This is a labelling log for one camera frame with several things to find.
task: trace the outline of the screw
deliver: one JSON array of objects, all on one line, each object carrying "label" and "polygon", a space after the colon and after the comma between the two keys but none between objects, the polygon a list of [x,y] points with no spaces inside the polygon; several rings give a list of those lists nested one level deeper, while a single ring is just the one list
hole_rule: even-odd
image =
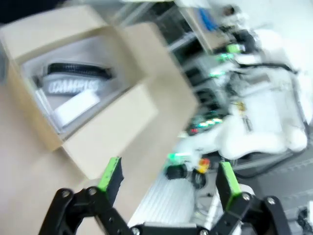
[{"label": "screw", "polygon": [[250,200],[250,196],[246,193],[243,193],[243,199],[245,199],[246,201]]},{"label": "screw", "polygon": [[132,232],[134,235],[140,235],[140,230],[138,228],[132,228]]},{"label": "screw", "polygon": [[97,190],[95,190],[94,188],[91,188],[91,189],[88,190],[88,192],[89,192],[90,195],[95,195]]},{"label": "screw", "polygon": [[62,192],[62,197],[67,197],[67,196],[69,196],[69,191],[68,190],[64,190]]},{"label": "screw", "polygon": [[209,232],[207,230],[201,230],[200,235],[209,235]]},{"label": "screw", "polygon": [[272,199],[271,197],[268,198],[268,203],[270,203],[271,205],[275,204],[274,199]]}]

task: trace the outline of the blue object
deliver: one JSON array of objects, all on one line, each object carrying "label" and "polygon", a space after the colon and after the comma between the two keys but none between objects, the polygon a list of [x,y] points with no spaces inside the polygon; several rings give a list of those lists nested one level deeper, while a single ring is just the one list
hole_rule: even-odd
[{"label": "blue object", "polygon": [[218,28],[218,26],[213,21],[211,15],[209,14],[207,9],[200,8],[199,14],[200,14],[201,20],[202,20],[202,22],[203,22],[203,24],[207,30],[215,31]]}]

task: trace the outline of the black cable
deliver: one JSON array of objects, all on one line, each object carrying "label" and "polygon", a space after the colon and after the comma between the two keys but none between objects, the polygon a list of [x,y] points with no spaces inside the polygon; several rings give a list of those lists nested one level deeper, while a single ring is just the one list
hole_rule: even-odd
[{"label": "black cable", "polygon": [[[268,68],[282,68],[282,69],[285,69],[285,70],[287,70],[293,74],[298,73],[297,71],[292,70],[289,66],[287,66],[285,64],[281,64],[281,63],[258,63],[258,64],[250,64],[250,65],[245,65],[245,64],[238,64],[238,65],[242,69],[257,68],[257,67],[268,67]],[[296,102],[296,106],[297,106],[299,114],[301,115],[301,119],[303,121],[303,125],[305,128],[305,133],[306,133],[307,139],[309,140],[309,138],[310,138],[310,127],[309,127],[308,122],[305,119],[303,109],[302,109],[301,104],[300,104],[300,99],[299,99],[298,93],[296,91],[296,83],[295,83],[294,79],[291,79],[291,83],[292,83],[292,91],[293,91],[293,96],[294,96],[294,99]],[[252,178],[258,177],[260,175],[268,173],[269,171],[271,171],[271,170],[277,168],[278,166],[290,161],[291,159],[294,159],[295,157],[300,156],[306,149],[307,148],[305,148],[304,150],[302,150],[298,153],[293,153],[291,156],[286,157],[282,160],[279,160],[279,161],[273,163],[272,165],[265,167],[261,171],[258,171],[256,173],[253,173],[250,175],[241,175],[241,174],[235,172],[235,175],[236,175],[236,177],[238,177],[240,179],[252,179]]]}]

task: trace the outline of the white ribbed surface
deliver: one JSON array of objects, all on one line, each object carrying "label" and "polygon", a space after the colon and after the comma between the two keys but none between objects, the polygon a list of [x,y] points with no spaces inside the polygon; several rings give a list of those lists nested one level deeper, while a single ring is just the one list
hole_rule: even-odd
[{"label": "white ribbed surface", "polygon": [[189,223],[194,189],[186,179],[168,180],[162,172],[131,217],[130,227],[144,222]]}]

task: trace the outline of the dark fabric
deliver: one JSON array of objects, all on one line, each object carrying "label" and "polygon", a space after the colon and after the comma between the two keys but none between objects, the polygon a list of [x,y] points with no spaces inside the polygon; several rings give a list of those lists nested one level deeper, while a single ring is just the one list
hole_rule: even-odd
[{"label": "dark fabric", "polygon": [[65,0],[0,0],[0,23],[6,24],[18,19],[48,11]]}]

